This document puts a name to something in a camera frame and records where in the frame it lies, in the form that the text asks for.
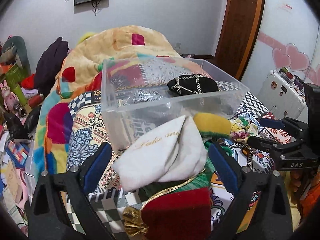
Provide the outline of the hand in orange sleeve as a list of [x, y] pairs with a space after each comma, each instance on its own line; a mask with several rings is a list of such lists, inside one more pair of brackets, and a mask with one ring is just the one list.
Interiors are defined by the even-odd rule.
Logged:
[[311, 176], [308, 170], [291, 171], [290, 186], [296, 200], [304, 200], [311, 187]]

